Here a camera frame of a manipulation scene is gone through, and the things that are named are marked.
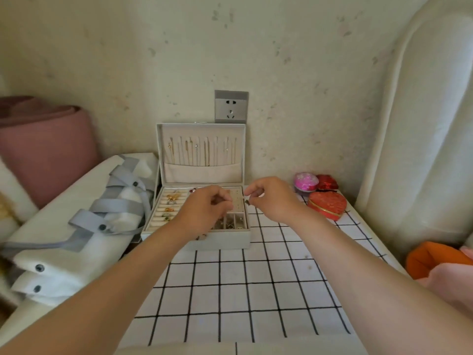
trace left hand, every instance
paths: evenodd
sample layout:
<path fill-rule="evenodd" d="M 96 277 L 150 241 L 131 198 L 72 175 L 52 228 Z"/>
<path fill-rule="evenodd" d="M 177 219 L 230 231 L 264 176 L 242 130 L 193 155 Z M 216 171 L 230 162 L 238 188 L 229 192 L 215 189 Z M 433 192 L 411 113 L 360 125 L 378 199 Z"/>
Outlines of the left hand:
<path fill-rule="evenodd" d="M 232 209 L 230 192 L 218 185 L 209 185 L 189 195 L 171 222 L 180 223 L 189 240 L 192 240 L 207 233 L 218 219 Z"/>

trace jewelry box lid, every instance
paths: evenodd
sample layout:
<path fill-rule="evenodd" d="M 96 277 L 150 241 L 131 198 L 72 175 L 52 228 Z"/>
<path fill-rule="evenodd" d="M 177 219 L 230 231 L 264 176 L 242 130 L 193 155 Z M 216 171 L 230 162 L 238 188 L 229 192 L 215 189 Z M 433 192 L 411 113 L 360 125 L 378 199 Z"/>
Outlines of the jewelry box lid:
<path fill-rule="evenodd" d="M 245 124 L 156 125 L 163 186 L 243 185 Z"/>

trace pink sparkly ornament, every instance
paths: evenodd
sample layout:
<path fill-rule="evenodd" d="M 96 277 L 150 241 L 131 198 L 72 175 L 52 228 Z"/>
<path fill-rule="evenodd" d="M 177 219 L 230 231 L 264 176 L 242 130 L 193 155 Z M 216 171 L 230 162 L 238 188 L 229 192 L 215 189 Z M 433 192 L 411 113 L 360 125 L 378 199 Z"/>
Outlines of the pink sparkly ornament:
<path fill-rule="evenodd" d="M 312 173 L 302 172 L 294 176 L 294 187 L 301 192 L 314 192 L 318 184 L 318 178 Z"/>

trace electrical outlet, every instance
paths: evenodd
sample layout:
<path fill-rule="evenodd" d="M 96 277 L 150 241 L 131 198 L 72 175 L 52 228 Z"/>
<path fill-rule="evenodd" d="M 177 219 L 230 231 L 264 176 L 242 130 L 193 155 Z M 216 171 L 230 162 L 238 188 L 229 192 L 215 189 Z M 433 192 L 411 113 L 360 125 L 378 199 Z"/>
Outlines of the electrical outlet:
<path fill-rule="evenodd" d="M 246 123 L 250 94 L 242 91 L 215 91 L 215 123 Z"/>

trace orange cloth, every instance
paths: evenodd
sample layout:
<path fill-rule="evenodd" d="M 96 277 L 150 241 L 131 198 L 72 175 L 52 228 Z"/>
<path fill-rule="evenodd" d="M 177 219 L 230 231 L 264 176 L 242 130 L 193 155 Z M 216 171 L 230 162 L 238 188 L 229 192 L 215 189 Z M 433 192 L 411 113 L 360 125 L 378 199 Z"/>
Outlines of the orange cloth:
<path fill-rule="evenodd" d="M 406 259 L 406 271 L 414 280 L 427 278 L 433 268 L 443 263 L 473 266 L 473 260 L 463 252 L 428 241 L 409 253 Z"/>

